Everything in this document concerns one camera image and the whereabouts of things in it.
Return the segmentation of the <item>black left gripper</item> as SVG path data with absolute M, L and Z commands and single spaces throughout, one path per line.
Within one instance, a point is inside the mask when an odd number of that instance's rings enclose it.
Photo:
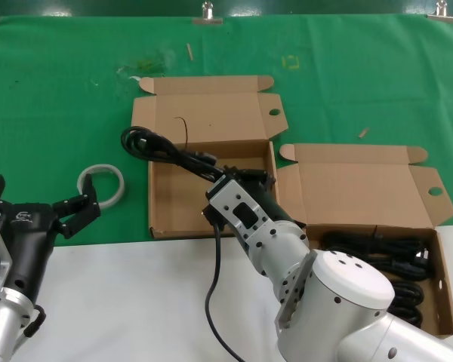
M 4 242 L 12 259 L 5 282 L 31 302 L 37 300 L 58 232 L 70 239 L 100 217 L 91 175 L 81 194 L 50 204 L 11 204 L 2 200 L 5 178 L 0 174 L 0 213 L 5 214 Z

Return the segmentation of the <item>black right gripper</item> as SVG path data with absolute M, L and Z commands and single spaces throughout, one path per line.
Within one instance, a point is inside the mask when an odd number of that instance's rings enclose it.
M 244 183 L 244 189 L 272 221 L 286 220 L 295 223 L 299 227 L 306 226 L 305 223 L 292 219 L 277 203 L 270 190 L 276 183 L 276 178 L 268 171 L 239 169 L 228 166 L 225 166 L 223 171 L 225 174 L 232 176 L 237 182 Z

